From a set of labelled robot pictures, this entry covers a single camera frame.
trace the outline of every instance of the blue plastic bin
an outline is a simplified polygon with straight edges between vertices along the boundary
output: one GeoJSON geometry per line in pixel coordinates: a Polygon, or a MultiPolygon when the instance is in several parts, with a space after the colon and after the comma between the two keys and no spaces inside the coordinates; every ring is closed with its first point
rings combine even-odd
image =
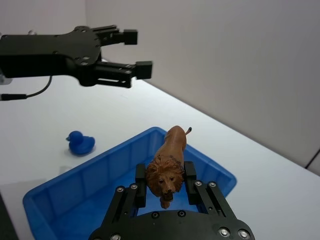
{"type": "MultiPolygon", "coordinates": [[[[152,127],[70,171],[30,190],[23,205],[36,240],[87,240],[107,212],[117,186],[135,181],[136,164],[146,165],[164,143],[166,131],[152,127]]],[[[234,175],[187,145],[184,160],[195,165],[197,178],[215,181],[226,196],[236,185],[234,175]]],[[[168,210],[197,211],[188,203],[185,186],[174,194],[168,210]]],[[[146,207],[138,215],[162,211],[159,198],[147,189],[146,207]]]]}

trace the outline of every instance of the white tabletop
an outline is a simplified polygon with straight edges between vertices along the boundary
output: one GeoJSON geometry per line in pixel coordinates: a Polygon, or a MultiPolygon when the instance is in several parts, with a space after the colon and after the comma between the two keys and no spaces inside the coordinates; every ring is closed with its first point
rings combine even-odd
{"type": "MultiPolygon", "coordinates": [[[[0,93],[36,92],[47,79],[15,79],[0,93]]],[[[192,126],[188,144],[236,176],[227,201],[257,240],[319,239],[320,177],[146,82],[81,87],[69,76],[34,98],[0,102],[0,190],[20,239],[33,239],[28,190],[150,127],[174,125],[192,126]],[[73,130],[95,137],[95,151],[72,156],[65,138],[73,130]]]]}

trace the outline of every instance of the rubber duck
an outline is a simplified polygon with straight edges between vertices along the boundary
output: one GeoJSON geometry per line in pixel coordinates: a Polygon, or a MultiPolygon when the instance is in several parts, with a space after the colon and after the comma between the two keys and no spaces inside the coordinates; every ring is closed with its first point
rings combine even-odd
{"type": "Polygon", "coordinates": [[[79,131],[70,132],[66,140],[69,141],[70,151],[75,155],[90,153],[96,142],[92,136],[83,136],[79,131]]]}

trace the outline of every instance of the white wall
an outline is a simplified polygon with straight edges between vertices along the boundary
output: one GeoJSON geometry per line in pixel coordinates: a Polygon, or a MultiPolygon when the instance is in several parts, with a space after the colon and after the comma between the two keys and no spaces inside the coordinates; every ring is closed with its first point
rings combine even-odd
{"type": "Polygon", "coordinates": [[[86,6],[91,27],[139,31],[137,46],[108,46],[106,58],[153,60],[152,84],[302,166],[319,149],[320,1],[87,0],[86,6]]]}
{"type": "Polygon", "coordinates": [[[85,0],[1,0],[2,34],[62,34],[86,24],[85,0]]]}

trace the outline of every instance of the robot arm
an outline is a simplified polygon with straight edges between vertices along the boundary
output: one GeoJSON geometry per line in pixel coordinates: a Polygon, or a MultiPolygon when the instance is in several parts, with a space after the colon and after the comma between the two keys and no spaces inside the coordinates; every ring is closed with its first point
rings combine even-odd
{"type": "Polygon", "coordinates": [[[5,78],[70,75],[82,86],[131,87],[131,79],[150,79],[151,61],[103,62],[101,47],[136,45],[138,32],[116,25],[77,26],[61,35],[3,35],[0,39],[0,82],[5,78]]]}
{"type": "Polygon", "coordinates": [[[146,166],[138,164],[135,183],[118,186],[101,223],[89,240],[255,240],[249,226],[236,218],[214,181],[197,180],[194,164],[184,162],[187,210],[153,211],[137,215],[146,206],[146,166]]]}

